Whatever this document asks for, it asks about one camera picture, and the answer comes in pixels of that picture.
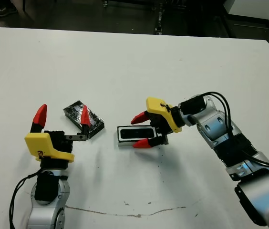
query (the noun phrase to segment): black wire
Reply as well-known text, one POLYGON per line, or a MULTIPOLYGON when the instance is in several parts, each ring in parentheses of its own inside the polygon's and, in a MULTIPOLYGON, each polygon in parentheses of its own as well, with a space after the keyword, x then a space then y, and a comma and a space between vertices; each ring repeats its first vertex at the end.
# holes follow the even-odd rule
POLYGON ((15 206, 15 197, 16 197, 16 194, 17 192, 19 191, 19 189, 24 185, 24 182, 27 180, 27 179, 30 179, 38 174, 40 174, 42 171, 42 168, 39 169, 36 173, 33 173, 33 174, 30 174, 28 175, 27 177, 23 178, 22 180, 20 180, 18 182, 18 184, 16 185, 15 187, 15 190, 12 194, 12 198, 11 198, 11 201, 10 201, 10 210, 9 210, 9 219, 10 219, 10 229, 15 229, 14 227, 14 224, 12 222, 12 219, 13 219, 13 216, 14 216, 14 206, 15 206))
MULTIPOLYGON (((234 136, 233 136, 233 128, 232 128, 232 122, 231 122, 231 111, 230 111, 230 107, 229 107, 228 101, 226 100, 226 98, 222 94, 220 94, 218 92, 207 92, 207 93, 203 93, 201 96, 205 96, 205 95, 211 95, 211 96, 217 98, 221 102, 221 104, 223 105, 224 110, 225 110, 225 124, 226 124, 226 128, 228 130, 228 135, 229 135, 229 137, 233 138, 234 136), (217 96, 215 96, 215 95, 219 95, 223 99, 224 102, 220 98, 218 98, 217 96)), ((256 164, 259 164, 261 166, 269 167, 269 162, 266 162, 266 161, 263 161, 263 160, 259 160, 259 159, 255 158, 255 157, 249 155, 244 150, 242 150, 242 152, 244 153, 244 155, 245 155, 245 157, 247 159, 252 160, 256 164)))

